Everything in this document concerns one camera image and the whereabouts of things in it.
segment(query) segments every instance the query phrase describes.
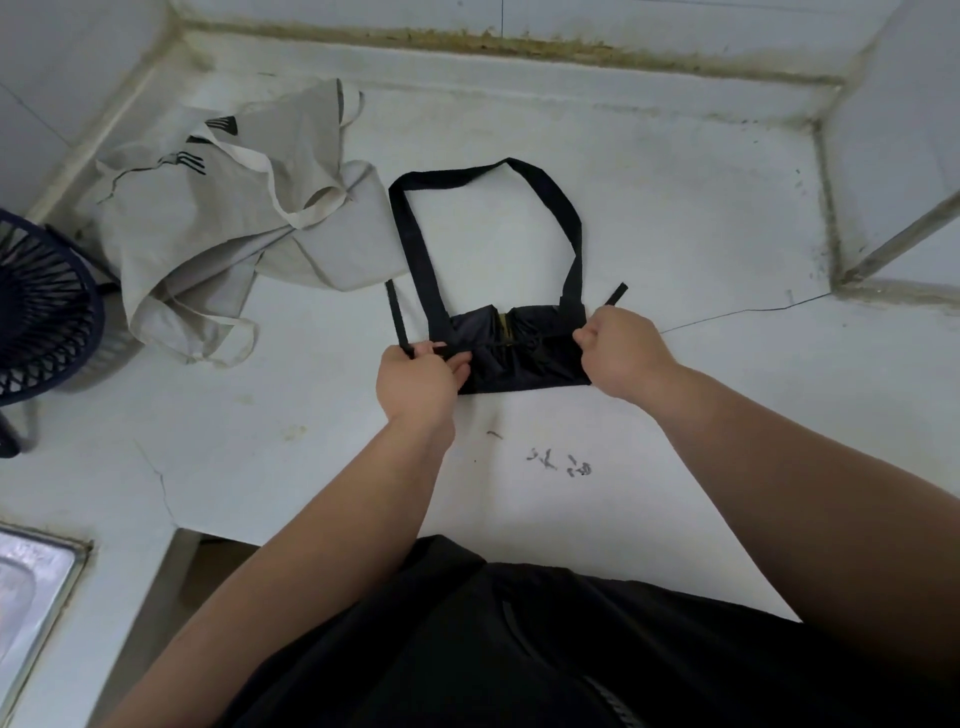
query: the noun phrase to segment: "black apron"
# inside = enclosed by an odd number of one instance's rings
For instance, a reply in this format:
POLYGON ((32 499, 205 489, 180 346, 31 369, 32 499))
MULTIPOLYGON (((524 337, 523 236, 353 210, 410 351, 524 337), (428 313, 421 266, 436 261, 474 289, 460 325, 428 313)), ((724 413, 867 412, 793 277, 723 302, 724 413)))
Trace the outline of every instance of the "black apron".
POLYGON ((954 700, 803 624, 433 537, 268 659, 218 725, 955 727, 954 700))
MULTIPOLYGON (((580 347, 573 341, 574 329, 587 322, 581 301, 584 277, 583 226, 573 205, 546 172, 533 164, 512 158, 485 167, 408 172, 390 185, 390 206, 394 211, 403 254, 426 314, 430 340, 446 344, 437 353, 448 359, 458 352, 473 352, 470 376, 460 394, 518 392, 590 384, 580 364, 580 347), (553 213, 573 247, 573 264, 566 275, 558 305, 520 306, 505 314, 499 313, 495 306, 488 305, 451 317, 446 312, 430 263, 430 253, 426 250, 423 233, 406 193, 419 189, 462 187, 502 164, 509 165, 526 180, 553 213)), ((627 286, 621 283, 607 301, 608 305, 619 301, 626 290, 627 286)), ((407 354, 413 356, 392 280, 387 281, 387 297, 394 317, 396 338, 407 354)))

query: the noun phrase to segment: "black neck strap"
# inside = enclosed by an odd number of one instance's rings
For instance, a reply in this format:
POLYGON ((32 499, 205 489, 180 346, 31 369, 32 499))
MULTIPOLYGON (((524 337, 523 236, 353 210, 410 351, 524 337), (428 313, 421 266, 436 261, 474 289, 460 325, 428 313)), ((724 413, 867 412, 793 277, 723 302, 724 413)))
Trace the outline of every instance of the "black neck strap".
POLYGON ((403 254, 406 255, 410 275, 417 286, 420 304, 426 313, 431 341, 452 343, 453 328, 450 316, 446 312, 444 301, 437 286, 437 277, 430 263, 430 253, 423 242, 423 233, 414 211, 410 207, 406 193, 418 189, 454 189, 473 182, 502 164, 508 164, 533 188, 537 196, 553 213, 560 223, 564 234, 573 246, 573 264, 564 281, 564 292, 560 296, 561 315, 569 322, 570 329, 581 327, 586 321, 582 303, 584 263, 583 263, 583 226, 580 216, 566 198, 563 191, 539 167, 519 159, 502 159, 496 164, 469 169, 444 169, 435 172, 408 172, 390 185, 390 206, 394 210, 396 229, 400 234, 403 254))

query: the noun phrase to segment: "person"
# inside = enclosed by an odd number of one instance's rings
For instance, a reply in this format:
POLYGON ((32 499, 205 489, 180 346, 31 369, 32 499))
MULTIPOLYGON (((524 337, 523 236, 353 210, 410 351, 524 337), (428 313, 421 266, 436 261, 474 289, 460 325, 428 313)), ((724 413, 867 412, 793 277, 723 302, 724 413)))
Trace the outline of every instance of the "person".
POLYGON ((802 622, 417 541, 470 355, 390 347, 387 424, 104 728, 960 725, 960 500, 682 366, 635 313, 574 338, 802 622))

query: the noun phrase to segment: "person's left hand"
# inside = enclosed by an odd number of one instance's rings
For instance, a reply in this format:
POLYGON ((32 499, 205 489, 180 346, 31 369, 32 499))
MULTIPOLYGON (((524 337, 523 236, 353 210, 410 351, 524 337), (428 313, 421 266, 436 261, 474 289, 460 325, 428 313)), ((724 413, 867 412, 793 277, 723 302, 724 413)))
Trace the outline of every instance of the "person's left hand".
POLYGON ((439 346, 443 344, 414 344, 414 359, 398 346, 383 352, 376 398, 389 421, 402 419, 430 428, 453 424, 453 405, 470 376, 472 354, 461 352, 443 361, 433 353, 439 346))

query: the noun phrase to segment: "hand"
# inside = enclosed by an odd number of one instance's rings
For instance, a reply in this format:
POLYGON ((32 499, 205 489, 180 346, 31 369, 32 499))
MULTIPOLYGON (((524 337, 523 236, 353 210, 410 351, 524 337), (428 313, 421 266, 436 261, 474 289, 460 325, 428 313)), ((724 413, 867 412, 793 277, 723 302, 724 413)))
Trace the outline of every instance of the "hand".
POLYGON ((443 361, 433 353, 443 346, 430 341, 414 344, 411 359, 403 349, 388 347, 376 377, 376 398, 391 422, 402 419, 430 428, 453 426, 457 392, 470 376, 470 352, 443 361))
POLYGON ((602 392, 647 409, 665 376, 683 370, 649 319, 625 308, 598 308, 573 340, 584 371, 602 392))

